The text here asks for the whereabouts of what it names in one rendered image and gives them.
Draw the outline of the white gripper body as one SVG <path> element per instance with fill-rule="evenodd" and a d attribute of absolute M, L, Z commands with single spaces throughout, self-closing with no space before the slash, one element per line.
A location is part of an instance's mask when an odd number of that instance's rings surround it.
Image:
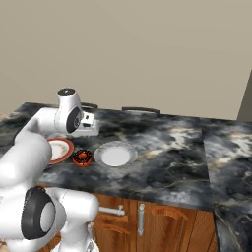
<path fill-rule="evenodd" d="M 99 126 L 97 124 L 94 124 L 91 127 L 84 127 L 83 125 L 81 125 L 73 133 L 70 133 L 70 136 L 86 137 L 86 136 L 97 136 L 98 134 L 99 134 Z"/>

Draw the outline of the chocolate donut with red sprinkles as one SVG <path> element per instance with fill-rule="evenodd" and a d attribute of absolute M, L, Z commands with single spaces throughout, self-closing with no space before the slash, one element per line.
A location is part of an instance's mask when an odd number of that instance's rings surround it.
<path fill-rule="evenodd" d="M 78 150 L 73 154 L 73 163 L 78 167 L 86 167 L 92 160 L 93 154 L 88 150 Z"/>

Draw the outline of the red rimmed plate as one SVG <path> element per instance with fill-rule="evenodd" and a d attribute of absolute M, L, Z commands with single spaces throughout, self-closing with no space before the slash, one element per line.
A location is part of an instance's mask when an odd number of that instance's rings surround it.
<path fill-rule="evenodd" d="M 67 159 L 74 151 L 74 144 L 68 139 L 50 138 L 47 142 L 52 149 L 50 164 L 56 164 Z"/>

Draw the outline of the white grey rimmed plate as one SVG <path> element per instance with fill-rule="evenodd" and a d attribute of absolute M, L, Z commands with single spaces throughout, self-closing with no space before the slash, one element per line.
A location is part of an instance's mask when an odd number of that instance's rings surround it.
<path fill-rule="evenodd" d="M 122 141 L 105 143 L 94 152 L 94 160 L 104 167 L 123 167 L 133 163 L 137 157 L 136 149 Z"/>

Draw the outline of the wooden cupboard door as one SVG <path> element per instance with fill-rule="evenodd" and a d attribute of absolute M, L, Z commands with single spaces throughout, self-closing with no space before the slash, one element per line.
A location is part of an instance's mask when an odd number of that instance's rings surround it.
<path fill-rule="evenodd" d="M 93 220 L 93 236 L 100 252 L 137 252 L 137 202 L 96 194 L 104 208 L 125 212 L 124 216 L 99 212 Z"/>
<path fill-rule="evenodd" d="M 145 204 L 144 234 L 137 236 L 137 252 L 187 252 L 197 211 Z"/>

